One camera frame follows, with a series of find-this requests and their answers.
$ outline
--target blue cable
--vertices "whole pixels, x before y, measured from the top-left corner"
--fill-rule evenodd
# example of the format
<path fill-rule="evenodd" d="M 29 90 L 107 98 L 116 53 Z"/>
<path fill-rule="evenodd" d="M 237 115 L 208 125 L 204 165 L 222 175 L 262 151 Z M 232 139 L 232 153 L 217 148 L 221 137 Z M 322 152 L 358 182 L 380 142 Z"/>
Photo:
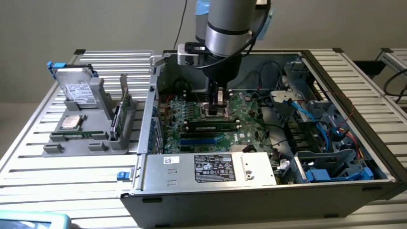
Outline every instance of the blue cable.
<path fill-rule="evenodd" d="M 292 105 L 298 111 L 301 111 L 306 116 L 309 116 L 312 122 L 316 123 L 316 120 L 314 120 L 312 114 L 310 114 L 308 111 L 305 111 L 296 103 L 290 103 L 290 105 Z M 322 127 L 318 125 L 318 123 L 316 123 L 316 129 L 320 131 L 320 133 L 322 134 L 322 137 L 324 137 L 324 139 L 325 139 L 325 151 L 328 152 L 328 149 L 329 149 L 329 141 L 328 141 L 328 137 L 326 137 L 326 135 L 325 135 L 325 131 L 324 131 Z"/>

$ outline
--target white wall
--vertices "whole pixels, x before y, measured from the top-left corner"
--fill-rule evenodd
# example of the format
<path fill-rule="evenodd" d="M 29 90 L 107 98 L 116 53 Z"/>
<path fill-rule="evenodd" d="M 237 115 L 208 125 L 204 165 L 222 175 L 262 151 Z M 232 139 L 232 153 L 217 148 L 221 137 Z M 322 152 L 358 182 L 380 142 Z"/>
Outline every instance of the white wall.
<path fill-rule="evenodd" d="M 0 101 L 38 102 L 53 83 L 47 61 L 75 49 L 170 49 L 184 0 L 7 0 L 0 6 Z M 372 59 L 407 47 L 405 0 L 272 0 L 274 17 L 256 48 L 341 47 Z M 178 42 L 193 41 L 188 0 Z"/>

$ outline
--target green circuit board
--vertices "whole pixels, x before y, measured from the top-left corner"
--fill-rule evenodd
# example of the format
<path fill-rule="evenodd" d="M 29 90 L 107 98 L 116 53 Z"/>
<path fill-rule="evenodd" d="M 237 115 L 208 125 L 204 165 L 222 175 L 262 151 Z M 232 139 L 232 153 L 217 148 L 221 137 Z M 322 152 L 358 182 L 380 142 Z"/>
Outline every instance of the green circuit board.
<path fill-rule="evenodd" d="M 226 101 L 226 108 L 217 112 L 216 116 L 206 114 L 204 103 L 185 102 L 180 97 L 169 100 L 164 119 L 164 154 L 229 152 L 230 148 L 237 151 L 236 149 L 241 149 L 246 145 L 252 145 L 257 152 L 270 152 L 270 142 L 268 139 L 262 140 L 265 128 L 248 115 L 249 110 L 257 110 L 257 103 L 250 96 L 245 92 L 234 94 Z M 214 135 L 213 144 L 180 144 L 181 135 L 185 133 L 182 129 L 185 121 L 221 120 L 237 120 L 237 131 L 212 133 Z"/>

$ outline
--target motherboard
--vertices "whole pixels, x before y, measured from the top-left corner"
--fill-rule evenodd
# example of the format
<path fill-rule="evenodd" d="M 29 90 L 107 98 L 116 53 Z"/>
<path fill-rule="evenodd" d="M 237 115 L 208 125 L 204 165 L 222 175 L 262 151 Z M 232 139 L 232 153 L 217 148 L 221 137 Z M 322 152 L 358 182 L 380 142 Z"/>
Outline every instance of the motherboard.
<path fill-rule="evenodd" d="M 270 152 L 268 131 L 249 116 L 257 101 L 246 92 L 230 95 L 225 107 L 209 115 L 208 103 L 166 99 L 164 154 L 205 152 Z"/>

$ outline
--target warning label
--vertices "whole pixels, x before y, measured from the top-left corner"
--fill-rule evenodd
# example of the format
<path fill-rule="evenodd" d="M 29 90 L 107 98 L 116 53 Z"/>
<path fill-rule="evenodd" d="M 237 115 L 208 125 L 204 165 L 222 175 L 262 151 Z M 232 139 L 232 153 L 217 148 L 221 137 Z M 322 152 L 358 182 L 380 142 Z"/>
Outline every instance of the warning label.
<path fill-rule="evenodd" d="M 66 84 L 66 89 L 77 104 L 95 104 L 91 90 L 87 84 Z"/>
<path fill-rule="evenodd" d="M 194 180 L 198 183 L 236 181 L 230 154 L 194 155 Z"/>

